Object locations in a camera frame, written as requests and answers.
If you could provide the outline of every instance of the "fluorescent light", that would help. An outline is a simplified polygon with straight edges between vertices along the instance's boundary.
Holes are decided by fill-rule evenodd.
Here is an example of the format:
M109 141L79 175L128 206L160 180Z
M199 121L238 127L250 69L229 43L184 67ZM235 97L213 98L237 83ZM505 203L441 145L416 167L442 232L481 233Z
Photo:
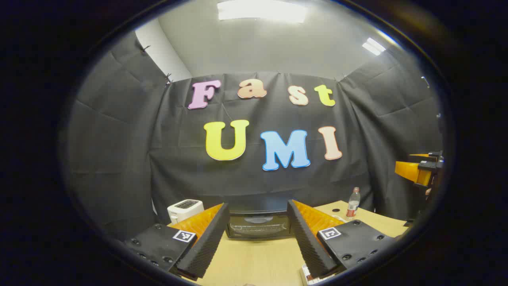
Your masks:
M371 46L369 43L363 43L362 47L366 48L368 51L370 51L374 55L380 55L381 54L380 51L378 51L376 48Z
M303 23L307 8L275 0L231 0L217 4L219 20L264 18Z
M374 46L374 48L376 48L376 50L378 51L385 51L385 47L381 46L378 42L374 41L372 38L368 38L367 39L367 43L371 44L372 46Z

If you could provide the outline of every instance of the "letter m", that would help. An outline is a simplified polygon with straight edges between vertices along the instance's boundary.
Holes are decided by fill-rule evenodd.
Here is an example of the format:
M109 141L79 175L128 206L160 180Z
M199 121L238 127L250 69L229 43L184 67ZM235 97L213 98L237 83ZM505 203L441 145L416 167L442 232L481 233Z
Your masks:
M306 131L294 130L291 132L286 145L276 131L261 133L261 139L265 141L266 145L266 163L263 165L263 170L273 171L279 169L279 164L275 162L275 156L284 168L288 167L291 156L293 156L293 162L291 162L293 168L309 166L310 161L307 159L307 150L305 149L306 137Z

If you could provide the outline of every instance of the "water bottle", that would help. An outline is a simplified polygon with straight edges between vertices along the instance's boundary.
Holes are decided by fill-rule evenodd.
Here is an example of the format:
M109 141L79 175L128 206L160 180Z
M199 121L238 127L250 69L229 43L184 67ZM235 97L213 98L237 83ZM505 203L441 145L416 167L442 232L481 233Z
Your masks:
M358 209L358 205L360 204L360 188L355 187L353 189L353 193L350 196L349 205L347 206L346 216L354 217L356 215L356 210Z

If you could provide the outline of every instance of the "wooden table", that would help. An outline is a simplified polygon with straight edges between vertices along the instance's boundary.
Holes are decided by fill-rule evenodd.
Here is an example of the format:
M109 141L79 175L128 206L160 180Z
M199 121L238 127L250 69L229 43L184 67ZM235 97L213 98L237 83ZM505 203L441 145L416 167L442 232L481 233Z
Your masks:
M347 220L347 203L343 201L316 207L316 209ZM378 231L395 237L407 227L403 220L378 215L358 209L359 219ZM294 237L268 241L237 241L229 239L226 232L217 248L205 276L198 278L203 286L302 286L300 268L305 264Z

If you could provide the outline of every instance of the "black fabric backdrop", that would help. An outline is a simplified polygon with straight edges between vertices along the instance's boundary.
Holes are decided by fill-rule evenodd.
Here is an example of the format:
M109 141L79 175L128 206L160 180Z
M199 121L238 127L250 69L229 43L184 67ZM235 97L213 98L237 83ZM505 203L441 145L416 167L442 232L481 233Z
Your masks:
M415 204L410 183L394 173L408 154L440 150L438 101L419 63L388 49L340 82L278 72L217 74L174 82L139 50L134 33L107 53L85 80L68 130L72 192L93 220L119 239L167 223L166 207L184 198L205 208L229 202L232 211L284 209L290 198L317 206L347 201L359 186L360 207L407 219ZM240 99L238 84L263 81L264 98ZM203 109L189 110L192 84L218 79L222 85ZM335 106L324 106L313 89L325 84ZM290 85L303 87L309 104L293 105ZM223 148L234 145L232 120L245 119L247 147L232 161L205 151L203 126L225 122ZM343 157L328 161L318 128L334 126ZM264 131L287 142L293 130L307 131L310 166L263 171ZM151 198L158 213L154 218Z

